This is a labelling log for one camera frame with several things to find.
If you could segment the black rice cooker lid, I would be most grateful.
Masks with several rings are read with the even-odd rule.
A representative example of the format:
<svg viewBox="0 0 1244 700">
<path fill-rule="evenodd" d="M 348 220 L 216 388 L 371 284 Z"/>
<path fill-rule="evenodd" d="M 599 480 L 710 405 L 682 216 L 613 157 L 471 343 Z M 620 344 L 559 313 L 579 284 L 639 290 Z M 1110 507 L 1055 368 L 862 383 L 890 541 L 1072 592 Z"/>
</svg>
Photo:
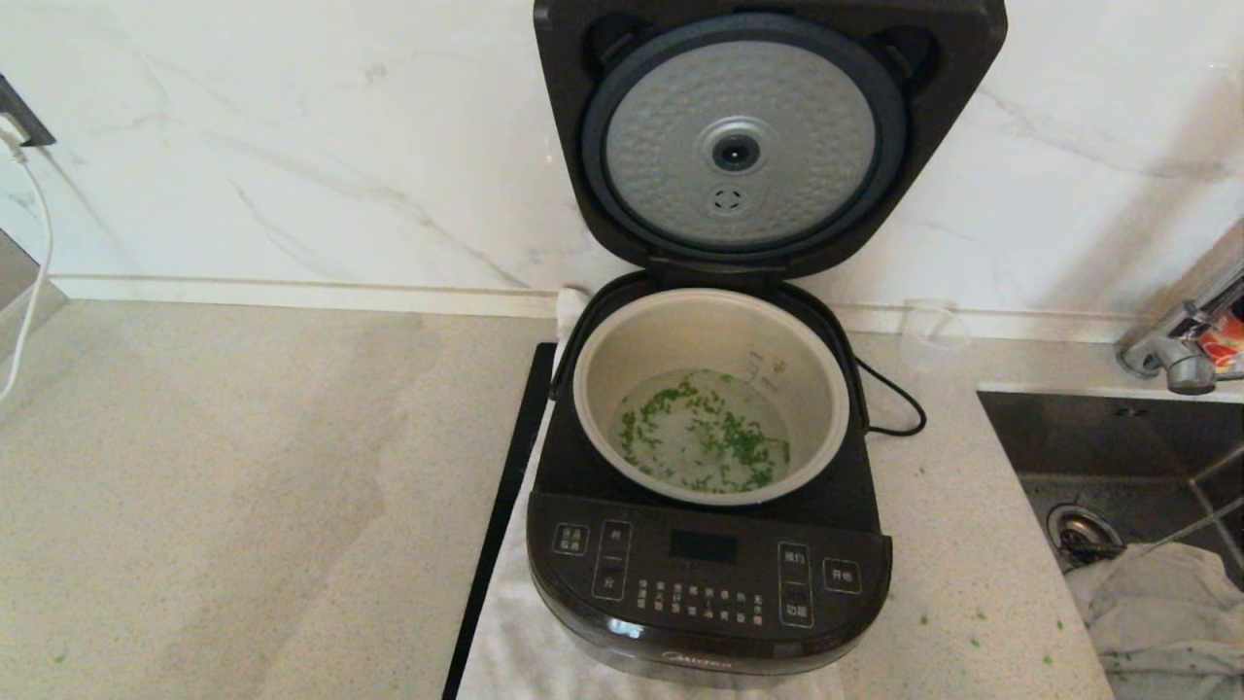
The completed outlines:
<svg viewBox="0 0 1244 700">
<path fill-rule="evenodd" d="M 639 275 L 749 287 L 861 251 L 998 57 L 1005 0 L 535 0 L 578 213 Z"/>
</svg>

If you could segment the grey box-shaped appliance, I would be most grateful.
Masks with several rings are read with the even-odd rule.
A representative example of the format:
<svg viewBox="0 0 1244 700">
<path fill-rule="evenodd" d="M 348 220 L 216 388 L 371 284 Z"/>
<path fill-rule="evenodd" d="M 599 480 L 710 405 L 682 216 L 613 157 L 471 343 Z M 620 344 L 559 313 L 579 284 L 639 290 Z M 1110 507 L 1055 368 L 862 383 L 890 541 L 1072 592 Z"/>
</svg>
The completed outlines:
<svg viewBox="0 0 1244 700">
<path fill-rule="evenodd" d="M 29 300 L 40 270 L 35 259 L 0 228 L 0 368 L 7 364 L 17 349 L 19 329 L 25 323 Z M 66 295 L 53 283 L 45 282 L 27 336 L 39 332 L 65 305 Z"/>
</svg>

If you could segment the chrome sink faucet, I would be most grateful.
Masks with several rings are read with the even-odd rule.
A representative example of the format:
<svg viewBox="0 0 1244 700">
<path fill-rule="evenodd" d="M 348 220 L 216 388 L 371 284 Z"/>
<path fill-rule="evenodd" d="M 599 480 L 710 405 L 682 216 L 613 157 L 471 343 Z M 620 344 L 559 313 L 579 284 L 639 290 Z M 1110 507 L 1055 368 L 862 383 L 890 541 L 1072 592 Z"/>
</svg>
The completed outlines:
<svg viewBox="0 0 1244 700">
<path fill-rule="evenodd" d="M 1126 336 L 1116 361 L 1132 375 L 1164 375 L 1167 390 L 1178 395 L 1207 395 L 1217 384 L 1244 380 L 1244 373 L 1217 375 L 1195 344 L 1195 338 L 1227 310 L 1244 320 L 1244 254 L 1209 274 L 1207 282 L 1194 283 L 1193 293 L 1178 297 L 1154 323 Z"/>
</svg>

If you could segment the clear plastic cup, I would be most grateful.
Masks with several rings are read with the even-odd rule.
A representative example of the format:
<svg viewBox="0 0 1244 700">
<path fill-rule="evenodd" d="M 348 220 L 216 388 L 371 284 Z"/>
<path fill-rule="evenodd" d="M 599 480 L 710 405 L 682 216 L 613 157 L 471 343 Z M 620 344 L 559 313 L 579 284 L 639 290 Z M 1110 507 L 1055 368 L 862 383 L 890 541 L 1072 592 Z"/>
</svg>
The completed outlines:
<svg viewBox="0 0 1244 700">
<path fill-rule="evenodd" d="M 899 327 L 899 359 L 916 372 L 938 371 L 974 342 L 959 307 L 942 298 L 911 298 Z"/>
</svg>

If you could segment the stainless steel sink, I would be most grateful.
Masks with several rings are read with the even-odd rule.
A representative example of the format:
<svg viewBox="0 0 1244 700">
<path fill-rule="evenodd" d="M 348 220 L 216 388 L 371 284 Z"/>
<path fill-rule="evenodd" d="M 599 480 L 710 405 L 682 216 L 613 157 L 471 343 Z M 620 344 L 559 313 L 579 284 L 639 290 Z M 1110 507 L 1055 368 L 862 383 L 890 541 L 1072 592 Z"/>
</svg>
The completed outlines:
<svg viewBox="0 0 1244 700">
<path fill-rule="evenodd" d="M 1222 557 L 1244 589 L 1244 404 L 982 390 L 991 430 L 1046 537 L 1046 513 L 1102 513 L 1125 545 Z M 1065 576 L 1071 569 L 1057 555 Z"/>
</svg>

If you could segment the dish soap bottle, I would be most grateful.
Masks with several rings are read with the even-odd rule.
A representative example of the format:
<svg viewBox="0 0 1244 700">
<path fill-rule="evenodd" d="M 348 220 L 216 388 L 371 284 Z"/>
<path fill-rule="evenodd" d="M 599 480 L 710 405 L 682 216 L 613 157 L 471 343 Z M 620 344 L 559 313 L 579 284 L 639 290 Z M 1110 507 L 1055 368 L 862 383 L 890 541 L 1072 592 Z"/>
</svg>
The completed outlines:
<svg viewBox="0 0 1244 700">
<path fill-rule="evenodd" d="M 1244 373 L 1244 320 L 1227 310 L 1199 337 L 1195 344 L 1209 359 L 1217 375 Z"/>
</svg>

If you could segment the long black flat strip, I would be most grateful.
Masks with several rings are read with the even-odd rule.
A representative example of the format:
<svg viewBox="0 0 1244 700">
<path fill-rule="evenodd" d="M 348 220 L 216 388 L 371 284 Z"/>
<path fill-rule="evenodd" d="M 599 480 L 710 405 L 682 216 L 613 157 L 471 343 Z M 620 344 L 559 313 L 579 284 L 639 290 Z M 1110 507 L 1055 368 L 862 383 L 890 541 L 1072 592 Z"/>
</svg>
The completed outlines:
<svg viewBox="0 0 1244 700">
<path fill-rule="evenodd" d="M 495 491 L 491 505 L 485 537 L 474 574 L 471 574 L 471 586 L 469 594 L 466 594 L 462 625 L 459 625 L 453 655 L 450 656 L 450 665 L 444 686 L 442 688 L 442 700 L 457 700 L 459 688 L 462 688 L 466 660 L 471 649 L 471 638 L 474 638 L 478 629 L 491 574 L 495 569 L 495 563 L 498 563 L 498 557 L 501 555 L 503 537 L 505 537 L 505 531 L 514 512 L 529 460 L 532 458 L 537 433 L 540 433 L 542 415 L 545 415 L 551 377 L 556 366 L 556 349 L 557 344 L 555 342 L 545 341 L 539 342 L 532 353 L 532 364 L 527 371 L 522 398 L 518 407 L 513 426 L 513 435 L 505 460 L 503 460 L 501 477 L 498 481 L 498 491 Z"/>
</svg>

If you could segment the crumpled grey cloth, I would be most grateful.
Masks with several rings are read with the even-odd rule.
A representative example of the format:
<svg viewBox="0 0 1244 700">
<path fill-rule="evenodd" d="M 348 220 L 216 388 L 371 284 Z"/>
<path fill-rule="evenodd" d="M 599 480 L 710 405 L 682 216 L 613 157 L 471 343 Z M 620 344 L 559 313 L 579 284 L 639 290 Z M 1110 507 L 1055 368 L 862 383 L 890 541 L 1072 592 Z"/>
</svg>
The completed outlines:
<svg viewBox="0 0 1244 700">
<path fill-rule="evenodd" d="M 1116 700 L 1244 700 L 1244 589 L 1219 555 L 1133 545 L 1064 579 Z"/>
</svg>

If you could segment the black Midea rice cooker base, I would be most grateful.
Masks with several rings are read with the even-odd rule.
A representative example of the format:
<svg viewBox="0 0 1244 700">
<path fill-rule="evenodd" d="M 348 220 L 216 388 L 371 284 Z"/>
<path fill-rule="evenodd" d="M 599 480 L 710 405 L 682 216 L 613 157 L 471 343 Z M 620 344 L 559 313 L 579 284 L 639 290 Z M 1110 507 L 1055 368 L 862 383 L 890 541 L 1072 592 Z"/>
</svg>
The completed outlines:
<svg viewBox="0 0 1244 700">
<path fill-rule="evenodd" d="M 830 470 L 751 507 L 652 494 L 591 446 L 571 377 L 588 334 L 628 302 L 680 288 L 763 298 L 812 325 L 843 366 L 851 430 Z M 627 274 L 573 325 L 554 375 L 552 415 L 526 506 L 526 562 L 552 615 L 610 664 L 707 678 L 787 678 L 861 642 L 889 592 L 893 543 L 880 523 L 860 366 L 836 316 L 790 283 L 719 287 Z"/>
</svg>

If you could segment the black wall socket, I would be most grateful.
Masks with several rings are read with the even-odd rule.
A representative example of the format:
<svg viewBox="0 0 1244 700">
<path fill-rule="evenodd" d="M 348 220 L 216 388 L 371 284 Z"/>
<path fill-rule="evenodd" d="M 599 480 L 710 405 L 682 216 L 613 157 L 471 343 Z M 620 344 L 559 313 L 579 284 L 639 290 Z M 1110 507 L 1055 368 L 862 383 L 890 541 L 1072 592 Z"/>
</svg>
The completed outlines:
<svg viewBox="0 0 1244 700">
<path fill-rule="evenodd" d="M 57 138 L 5 75 L 0 75 L 0 134 L 21 137 L 19 145 L 22 148 L 44 148 L 57 143 Z"/>
</svg>

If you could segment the white terry towel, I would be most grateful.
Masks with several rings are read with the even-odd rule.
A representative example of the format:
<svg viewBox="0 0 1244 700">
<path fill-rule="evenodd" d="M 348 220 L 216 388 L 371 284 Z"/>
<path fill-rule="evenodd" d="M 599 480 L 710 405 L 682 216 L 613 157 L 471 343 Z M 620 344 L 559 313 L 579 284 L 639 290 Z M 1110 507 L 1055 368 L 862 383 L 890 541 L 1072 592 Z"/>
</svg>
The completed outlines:
<svg viewBox="0 0 1244 700">
<path fill-rule="evenodd" d="M 554 301 L 555 362 L 588 293 L 560 288 Z M 847 700 L 836 666 L 790 678 L 707 678 L 659 666 L 654 678 L 616 669 L 592 656 L 547 610 L 526 562 L 526 505 L 547 433 L 546 400 L 540 433 L 503 537 L 457 700 Z"/>
</svg>

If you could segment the metal sink drain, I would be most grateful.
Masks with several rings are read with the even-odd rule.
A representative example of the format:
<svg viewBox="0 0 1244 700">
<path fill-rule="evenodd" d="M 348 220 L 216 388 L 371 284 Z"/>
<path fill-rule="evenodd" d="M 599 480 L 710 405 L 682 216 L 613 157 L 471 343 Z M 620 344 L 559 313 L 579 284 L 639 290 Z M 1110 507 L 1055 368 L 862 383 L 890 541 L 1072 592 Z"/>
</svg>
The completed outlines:
<svg viewBox="0 0 1244 700">
<path fill-rule="evenodd" d="M 1054 553 L 1070 568 L 1112 561 L 1127 548 L 1123 536 L 1102 513 L 1076 504 L 1052 506 L 1045 527 Z"/>
</svg>

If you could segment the beige inner cooking pot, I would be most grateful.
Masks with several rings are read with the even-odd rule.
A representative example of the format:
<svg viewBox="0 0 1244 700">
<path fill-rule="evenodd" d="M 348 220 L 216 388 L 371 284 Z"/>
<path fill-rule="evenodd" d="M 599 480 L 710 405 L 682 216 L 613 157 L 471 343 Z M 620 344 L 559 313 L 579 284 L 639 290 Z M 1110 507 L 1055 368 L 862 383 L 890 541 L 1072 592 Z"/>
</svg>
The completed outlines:
<svg viewBox="0 0 1244 700">
<path fill-rule="evenodd" d="M 789 430 L 787 476 L 756 491 L 707 495 L 639 472 L 610 446 L 624 395 L 671 371 L 719 371 L 755 387 Z M 809 486 L 846 448 L 852 402 L 843 366 L 812 325 L 763 298 L 680 288 L 628 302 L 591 332 L 573 364 L 573 412 L 601 458 L 654 495 L 707 507 L 751 507 Z"/>
</svg>

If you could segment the green grains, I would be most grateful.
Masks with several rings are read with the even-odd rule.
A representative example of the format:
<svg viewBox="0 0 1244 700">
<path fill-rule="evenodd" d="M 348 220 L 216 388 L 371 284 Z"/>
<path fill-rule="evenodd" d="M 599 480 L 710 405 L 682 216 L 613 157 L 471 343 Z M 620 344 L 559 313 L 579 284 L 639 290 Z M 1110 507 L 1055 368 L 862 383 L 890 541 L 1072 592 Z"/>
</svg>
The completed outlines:
<svg viewBox="0 0 1244 700">
<path fill-rule="evenodd" d="M 755 387 L 719 371 L 671 371 L 613 413 L 610 446 L 639 472 L 697 494 L 756 491 L 787 476 L 789 430 Z"/>
</svg>

